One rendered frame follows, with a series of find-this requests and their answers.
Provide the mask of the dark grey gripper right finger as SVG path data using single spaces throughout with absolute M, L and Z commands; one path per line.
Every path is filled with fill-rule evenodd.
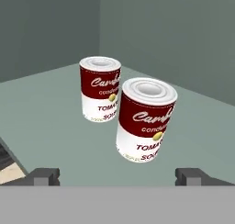
M 176 168 L 175 169 L 176 185 L 183 186 L 220 186 L 231 185 L 227 181 L 214 178 L 203 172 L 199 168 Z

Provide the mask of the red and white soup can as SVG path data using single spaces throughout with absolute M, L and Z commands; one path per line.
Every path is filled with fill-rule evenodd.
M 121 63 L 103 56 L 80 60 L 82 110 L 86 119 L 103 123 L 112 120 L 118 109 Z
M 117 151 L 131 162 L 154 160 L 176 100 L 176 90 L 166 82 L 147 77 L 125 81 L 117 122 Z

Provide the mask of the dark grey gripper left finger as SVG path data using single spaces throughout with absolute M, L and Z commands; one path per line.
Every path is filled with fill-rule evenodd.
M 24 178 L 19 178 L 6 183 L 6 185 L 23 186 L 50 186 L 59 185 L 59 168 L 37 168 Z

